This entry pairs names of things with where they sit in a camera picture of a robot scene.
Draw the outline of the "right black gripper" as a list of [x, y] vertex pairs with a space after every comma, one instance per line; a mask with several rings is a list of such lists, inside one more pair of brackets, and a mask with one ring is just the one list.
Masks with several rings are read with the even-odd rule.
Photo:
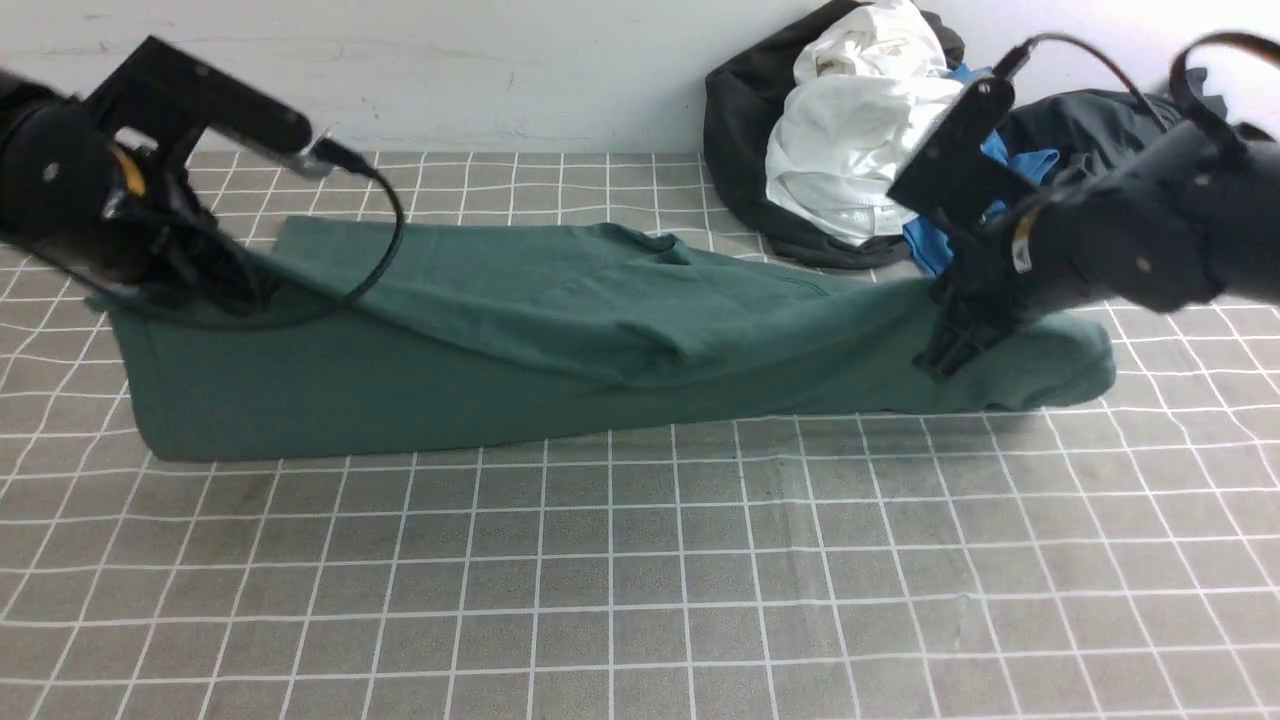
[[940, 306], [929, 338], [913, 359], [932, 380], [965, 365], [1041, 320], [1020, 287], [1030, 269], [1027, 234], [955, 234], [954, 261], [931, 287]]

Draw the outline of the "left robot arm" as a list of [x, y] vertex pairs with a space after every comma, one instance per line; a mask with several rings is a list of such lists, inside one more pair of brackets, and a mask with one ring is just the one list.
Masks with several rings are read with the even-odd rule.
[[124, 120], [125, 97], [64, 96], [3, 73], [3, 238], [155, 306], [262, 311], [273, 283], [191, 187], [204, 126], [160, 100]]

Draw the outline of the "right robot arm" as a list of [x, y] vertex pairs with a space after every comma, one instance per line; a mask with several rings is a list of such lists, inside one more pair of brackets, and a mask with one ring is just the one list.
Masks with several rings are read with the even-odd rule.
[[899, 173], [893, 201], [940, 227], [954, 260], [916, 365], [937, 379], [1050, 314], [1107, 299], [1170, 314], [1222, 295], [1279, 299], [1277, 141], [1183, 122], [1083, 184], [1036, 186], [942, 120]]

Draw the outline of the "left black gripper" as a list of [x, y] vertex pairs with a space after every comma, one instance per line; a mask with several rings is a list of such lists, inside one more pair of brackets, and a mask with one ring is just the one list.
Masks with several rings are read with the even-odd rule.
[[166, 293], [169, 304], [198, 296], [234, 318], [266, 309], [273, 282], [221, 229], [187, 170], [148, 176], [142, 193], [113, 192], [102, 220], [122, 243], [104, 272], [111, 282]]

